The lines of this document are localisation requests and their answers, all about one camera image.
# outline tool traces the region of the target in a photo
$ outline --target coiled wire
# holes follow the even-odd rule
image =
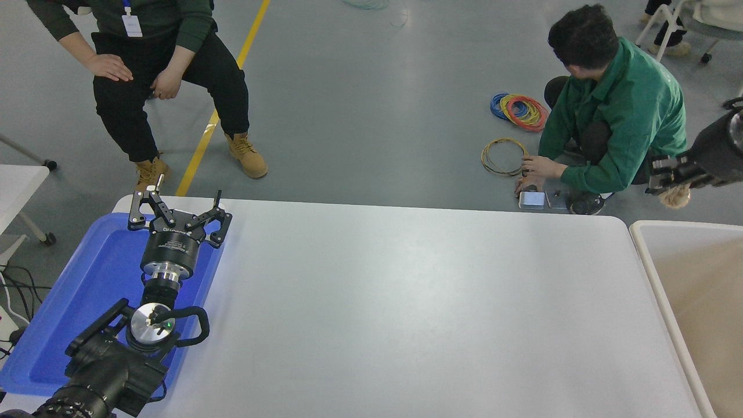
[[[485,146],[485,148],[482,150],[482,154],[480,155],[480,161],[482,162],[482,166],[485,167],[487,171],[490,171],[493,174],[505,174],[506,176],[517,176],[521,173],[521,166],[519,165],[519,168],[511,171],[503,170],[501,167],[498,167],[493,163],[493,160],[490,159],[490,147],[495,144],[500,144],[501,142],[513,142],[514,144],[518,145],[519,148],[521,148],[521,151],[524,153],[524,155],[529,155],[529,152],[526,150],[526,147],[524,147],[524,144],[518,142],[517,140],[513,138],[498,138],[494,141],[491,141],[488,145]]]
[[[531,97],[498,93],[490,101],[490,111],[531,132],[541,132],[547,121],[547,109]]]

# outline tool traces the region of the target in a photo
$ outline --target beige bin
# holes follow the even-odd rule
[[[629,230],[700,412],[743,417],[743,227],[638,221]]]

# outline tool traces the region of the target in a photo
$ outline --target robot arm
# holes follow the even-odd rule
[[[149,230],[140,264],[145,287],[139,307],[119,300],[70,343],[65,351],[71,357],[65,369],[69,381],[33,415],[12,410],[0,418],[110,418],[115,408],[136,417],[148,402],[165,397],[168,367],[162,361],[174,348],[198,344],[209,335],[204,309],[175,309],[175,299],[181,280],[193,274],[201,243],[218,248],[224,241],[232,216],[219,208],[219,198],[217,193],[213,208],[196,216],[168,209],[156,190],[134,193],[129,229]],[[140,212],[143,204],[155,213],[150,222]],[[207,237],[204,227],[215,220],[219,229]],[[180,339],[175,321],[192,315],[201,333]],[[122,332],[128,344],[119,341]],[[163,395],[152,398],[160,386]]]
[[[725,102],[730,111],[702,129],[687,151],[653,159],[645,193],[658,195],[682,184],[700,188],[743,181],[743,108],[734,106],[741,101],[743,97]]]

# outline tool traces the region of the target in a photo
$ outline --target blue tray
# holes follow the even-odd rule
[[[149,233],[129,231],[127,213],[98,219],[82,238],[54,287],[31,321],[13,353],[0,370],[0,387],[9,393],[51,396],[67,383],[65,349],[87,326],[121,298],[139,306],[143,285],[140,261]],[[203,306],[214,278],[221,250],[202,244],[194,275],[182,282],[175,308]],[[196,318],[178,321],[182,338],[198,329]],[[175,384],[185,348],[165,358],[169,367],[165,383]]]

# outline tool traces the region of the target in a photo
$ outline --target person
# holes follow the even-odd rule
[[[640,22],[647,25],[647,23],[650,22],[652,15],[655,14],[655,11],[658,10],[662,4],[668,6],[671,4],[671,0],[648,0],[647,6],[645,6],[645,13],[640,17]],[[676,19],[676,24],[680,26],[684,25],[681,23],[681,19]],[[657,54],[659,52],[667,31],[668,22],[664,22],[663,26],[658,31],[658,34],[655,36],[655,41],[653,41],[652,45],[648,47],[648,51],[652,54]],[[686,31],[682,29],[671,32],[671,37],[668,38],[668,44],[666,45],[666,50],[663,54],[670,57],[683,57],[688,55],[692,50],[692,46],[683,40],[685,34]]]
[[[268,173],[263,157],[250,143],[245,74],[216,35],[210,0],[27,0],[49,33],[95,77],[96,111],[116,144],[139,172],[135,190],[146,190],[160,174],[169,174],[160,159],[143,110],[150,97],[169,100],[181,81],[206,87],[214,100],[230,154],[252,179]],[[82,37],[65,3],[73,11],[87,6],[97,20],[91,35],[95,51]]]
[[[570,77],[557,77],[545,87],[552,111],[538,155],[524,157],[527,175],[516,192],[560,179],[581,192],[570,204],[572,213],[596,214],[613,193],[647,183],[648,156],[686,150],[684,97],[660,63],[617,37],[600,4],[565,14],[550,29],[548,43]],[[571,139],[585,164],[554,160]]]

